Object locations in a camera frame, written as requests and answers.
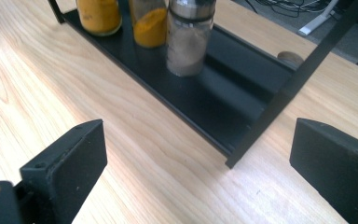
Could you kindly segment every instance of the black tray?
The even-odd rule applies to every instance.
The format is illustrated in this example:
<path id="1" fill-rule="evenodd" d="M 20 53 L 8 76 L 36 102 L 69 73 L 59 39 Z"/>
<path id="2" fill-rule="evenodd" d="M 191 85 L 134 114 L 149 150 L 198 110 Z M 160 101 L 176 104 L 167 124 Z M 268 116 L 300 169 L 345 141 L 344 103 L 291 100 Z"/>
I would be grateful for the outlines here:
<path id="1" fill-rule="evenodd" d="M 165 47 L 144 49 L 134 43 L 127 1 L 118 0 L 121 28 L 106 37 L 86 32 L 76 9 L 62 14 L 55 0 L 49 2 L 59 22 L 70 24 L 212 143 L 228 157 L 229 167 L 284 109 L 330 50 L 323 49 L 324 55 L 315 50 L 319 62 L 312 60 L 313 67 L 295 70 L 215 25 L 202 72 L 178 77 L 166 68 Z M 295 75 L 298 70 L 301 76 Z"/>

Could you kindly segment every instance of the spice jar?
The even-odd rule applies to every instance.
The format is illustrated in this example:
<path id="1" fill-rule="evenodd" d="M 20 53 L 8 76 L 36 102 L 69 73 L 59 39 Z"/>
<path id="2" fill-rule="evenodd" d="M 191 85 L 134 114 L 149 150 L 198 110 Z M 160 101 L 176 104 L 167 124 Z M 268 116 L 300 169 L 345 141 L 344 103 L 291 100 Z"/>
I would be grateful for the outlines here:
<path id="1" fill-rule="evenodd" d="M 76 0 L 80 21 L 93 35 L 111 35 L 121 26 L 117 0 Z"/>
<path id="2" fill-rule="evenodd" d="M 170 0 L 167 67 L 180 77 L 202 70 L 213 28 L 215 0 Z"/>
<path id="3" fill-rule="evenodd" d="M 165 44 L 167 7 L 164 0 L 129 0 L 133 38 L 145 48 Z"/>

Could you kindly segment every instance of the wooden table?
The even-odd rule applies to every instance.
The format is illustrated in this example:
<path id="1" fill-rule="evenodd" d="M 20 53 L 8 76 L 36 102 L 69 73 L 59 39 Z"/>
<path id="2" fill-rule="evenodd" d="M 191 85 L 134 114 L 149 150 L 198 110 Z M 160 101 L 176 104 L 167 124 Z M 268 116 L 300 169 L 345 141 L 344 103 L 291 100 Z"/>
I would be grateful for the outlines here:
<path id="1" fill-rule="evenodd" d="M 271 55 L 305 58 L 315 47 L 228 0 L 217 1 L 215 22 Z M 70 128 L 104 121 L 108 165 L 75 223 L 345 222 L 290 166 L 296 118 L 358 138 L 358 66 L 329 54 L 229 170 L 167 107 L 58 24 L 48 1 L 0 0 L 0 180 L 17 184 L 20 167 Z"/>

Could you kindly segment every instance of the metal lid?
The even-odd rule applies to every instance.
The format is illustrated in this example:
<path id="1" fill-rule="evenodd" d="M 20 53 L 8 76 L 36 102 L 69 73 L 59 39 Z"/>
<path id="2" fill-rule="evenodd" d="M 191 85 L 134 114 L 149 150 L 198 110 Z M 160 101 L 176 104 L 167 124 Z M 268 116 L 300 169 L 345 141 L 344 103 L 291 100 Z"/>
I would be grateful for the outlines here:
<path id="1" fill-rule="evenodd" d="M 170 0 L 170 10 L 190 20 L 211 18 L 216 0 Z"/>

